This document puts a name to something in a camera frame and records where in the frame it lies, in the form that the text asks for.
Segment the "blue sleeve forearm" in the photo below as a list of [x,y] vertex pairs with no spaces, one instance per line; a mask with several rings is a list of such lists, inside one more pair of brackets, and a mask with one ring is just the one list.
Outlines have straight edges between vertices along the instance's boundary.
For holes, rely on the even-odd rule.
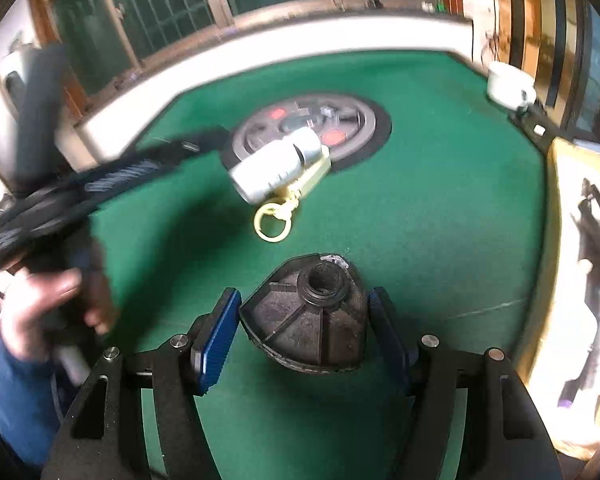
[[78,388],[55,361],[21,361],[0,341],[0,437],[37,477]]

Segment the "person left hand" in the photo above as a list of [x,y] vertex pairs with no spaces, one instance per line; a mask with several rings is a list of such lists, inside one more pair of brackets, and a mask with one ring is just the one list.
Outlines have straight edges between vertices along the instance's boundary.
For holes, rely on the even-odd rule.
[[1,303],[0,338],[8,352],[22,362],[45,362],[50,344],[42,329],[44,314],[54,312],[79,297],[86,298],[82,320],[96,333],[108,333],[117,321],[108,278],[100,271],[84,282],[78,269],[55,273],[20,270]]

